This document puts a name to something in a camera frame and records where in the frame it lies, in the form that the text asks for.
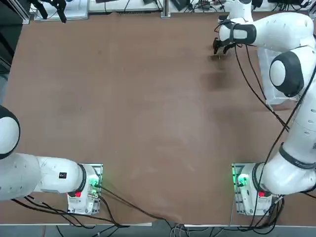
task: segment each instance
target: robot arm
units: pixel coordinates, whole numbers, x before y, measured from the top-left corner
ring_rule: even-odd
[[[316,67],[313,21],[306,15],[290,12],[252,21],[249,4],[236,0],[239,12],[230,13],[220,22],[214,53],[236,43],[279,51],[281,54],[270,65],[272,84],[287,97],[302,95],[313,80]],[[285,142],[264,169],[263,166],[248,163],[239,175],[247,177],[246,184],[239,183],[245,214],[253,215],[257,196],[256,213],[263,215],[271,205],[271,194],[288,195],[316,187],[316,81],[312,81],[296,112]]]
[[[16,116],[0,105],[0,201],[32,192],[67,193],[68,209],[79,214],[97,213],[96,188],[100,178],[91,165],[64,158],[14,153],[20,139]]]

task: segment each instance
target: brown table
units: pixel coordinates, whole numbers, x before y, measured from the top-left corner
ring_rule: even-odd
[[[212,56],[216,24],[216,14],[111,14],[24,26],[4,98],[22,127],[17,151],[103,163],[105,185],[150,213],[228,224],[231,163],[263,161],[281,126],[246,86],[234,51]],[[65,195],[37,197],[67,208]],[[119,222],[152,221],[108,200]],[[315,200],[285,202],[279,225],[316,226]],[[0,223],[64,223],[10,201],[0,209]],[[232,224],[249,220],[234,210]]]

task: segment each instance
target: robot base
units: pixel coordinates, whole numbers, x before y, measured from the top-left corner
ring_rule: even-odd
[[[76,193],[75,197],[67,195],[68,212],[91,215],[100,212],[101,189],[92,186],[102,185],[102,164],[82,164],[86,171],[86,183],[81,193]]]
[[[261,173],[262,165],[257,168],[257,174]],[[257,190],[252,181],[254,166],[255,163],[232,164],[236,209],[237,213],[242,215],[253,215],[255,210]],[[263,194],[263,192],[259,192],[256,216],[263,216],[271,206],[272,195],[265,197]]]

